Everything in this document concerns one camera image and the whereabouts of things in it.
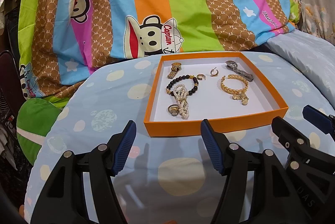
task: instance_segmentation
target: floral fabric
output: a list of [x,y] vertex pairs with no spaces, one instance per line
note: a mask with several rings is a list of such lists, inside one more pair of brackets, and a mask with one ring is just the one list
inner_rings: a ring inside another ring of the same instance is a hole
[[335,0],[301,0],[300,30],[335,45]]

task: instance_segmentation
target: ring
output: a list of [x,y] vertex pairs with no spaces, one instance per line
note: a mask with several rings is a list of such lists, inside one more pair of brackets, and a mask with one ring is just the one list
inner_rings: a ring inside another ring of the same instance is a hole
[[210,71],[210,76],[218,76],[219,71],[217,69],[216,69],[216,74],[213,74],[215,69],[216,69],[216,67]]
[[203,80],[203,79],[206,80],[206,76],[205,76],[204,74],[198,74],[198,75],[197,75],[197,79],[198,79],[198,80]]
[[170,112],[172,116],[177,116],[179,113],[179,107],[177,104],[173,104],[167,108],[167,111]]

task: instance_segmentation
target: pink polka dot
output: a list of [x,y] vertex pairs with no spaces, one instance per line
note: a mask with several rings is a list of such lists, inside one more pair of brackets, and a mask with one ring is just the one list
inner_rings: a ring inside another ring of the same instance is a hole
[[129,158],[136,158],[140,154],[141,150],[138,146],[132,146],[129,152]]

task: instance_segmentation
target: gold bracelet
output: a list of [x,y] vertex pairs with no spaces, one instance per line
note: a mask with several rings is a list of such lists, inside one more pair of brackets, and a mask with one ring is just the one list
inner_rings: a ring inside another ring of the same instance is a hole
[[234,100],[241,100],[242,101],[242,105],[246,105],[248,104],[248,100],[249,98],[246,96],[246,91],[248,89],[248,81],[239,75],[228,75],[228,79],[236,79],[236,80],[240,80],[242,81],[246,86],[243,89],[240,90],[234,90],[231,88],[228,88],[226,85],[223,84],[224,79],[226,78],[226,76],[221,78],[221,89],[232,95],[232,99]]

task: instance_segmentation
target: colorful blanket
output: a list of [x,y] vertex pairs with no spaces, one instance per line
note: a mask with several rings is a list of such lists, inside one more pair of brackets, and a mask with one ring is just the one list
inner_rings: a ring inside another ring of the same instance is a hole
[[299,15],[299,0],[22,0],[23,93],[63,107],[118,59],[251,49],[292,31]]

